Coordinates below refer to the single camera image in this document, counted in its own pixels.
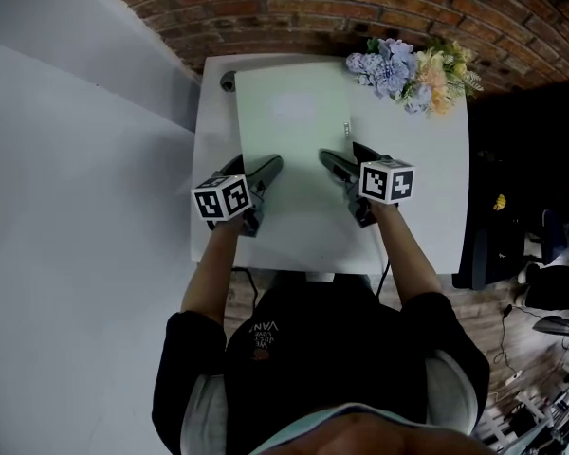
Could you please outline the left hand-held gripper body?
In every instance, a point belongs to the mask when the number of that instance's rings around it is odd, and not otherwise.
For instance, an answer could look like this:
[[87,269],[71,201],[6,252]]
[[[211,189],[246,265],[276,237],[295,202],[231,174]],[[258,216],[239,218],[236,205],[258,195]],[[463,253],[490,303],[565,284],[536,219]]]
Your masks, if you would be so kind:
[[198,215],[210,230],[218,223],[241,216],[241,234],[256,237],[263,222],[265,186],[250,186],[243,174],[214,175],[192,189]]

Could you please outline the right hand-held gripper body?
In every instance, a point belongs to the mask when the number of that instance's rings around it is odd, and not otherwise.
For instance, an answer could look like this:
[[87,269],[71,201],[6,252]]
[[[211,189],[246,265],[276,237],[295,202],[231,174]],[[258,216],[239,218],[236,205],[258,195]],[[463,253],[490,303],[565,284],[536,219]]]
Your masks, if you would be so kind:
[[348,209],[357,224],[366,228],[376,223],[370,201],[398,205],[413,196],[415,166],[390,157],[341,166]]

